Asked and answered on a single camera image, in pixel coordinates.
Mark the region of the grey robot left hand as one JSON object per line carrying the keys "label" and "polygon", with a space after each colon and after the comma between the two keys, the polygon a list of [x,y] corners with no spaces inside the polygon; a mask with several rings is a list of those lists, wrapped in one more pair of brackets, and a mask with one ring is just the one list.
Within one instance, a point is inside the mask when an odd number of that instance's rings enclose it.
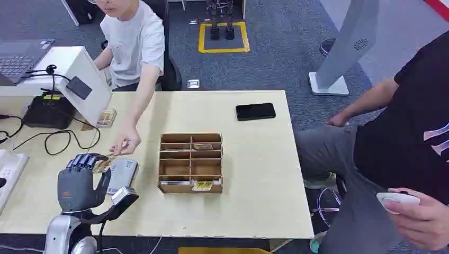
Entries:
{"label": "grey robot left hand", "polygon": [[93,168],[98,161],[108,161],[99,153],[81,153],[71,159],[58,173],[57,199],[63,213],[73,213],[100,206],[106,196],[111,172],[102,173],[93,187]]}

